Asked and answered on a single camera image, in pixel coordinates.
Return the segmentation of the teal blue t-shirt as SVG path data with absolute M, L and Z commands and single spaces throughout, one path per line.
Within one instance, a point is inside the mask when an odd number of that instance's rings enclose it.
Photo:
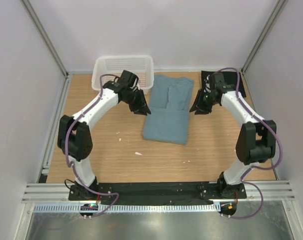
M 186 145 L 189 105 L 194 81 L 187 77 L 155 75 L 149 96 L 151 114 L 146 117 L 143 139 Z

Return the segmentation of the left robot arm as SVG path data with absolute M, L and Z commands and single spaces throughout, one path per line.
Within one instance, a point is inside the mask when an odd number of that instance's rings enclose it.
M 94 126 L 120 102 L 126 103 L 136 115 L 151 114 L 136 74 L 123 70 L 120 76 L 112 74 L 111 77 L 112 80 L 100 84 L 98 95 L 83 109 L 72 116 L 63 115 L 59 120 L 57 146 L 65 155 L 67 166 L 73 170 L 75 187 L 86 200 L 102 195 L 89 159 Z

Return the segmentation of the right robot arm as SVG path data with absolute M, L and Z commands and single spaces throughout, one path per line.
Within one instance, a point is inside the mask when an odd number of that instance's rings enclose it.
M 190 112 L 207 115 L 214 105 L 227 109 L 240 126 L 235 146 L 236 160 L 223 171 L 214 187 L 214 196 L 222 199 L 235 197 L 243 188 L 244 178 L 275 156 L 277 125 L 265 120 L 244 100 L 239 83 L 228 84 L 223 71 L 208 75 L 198 90 Z

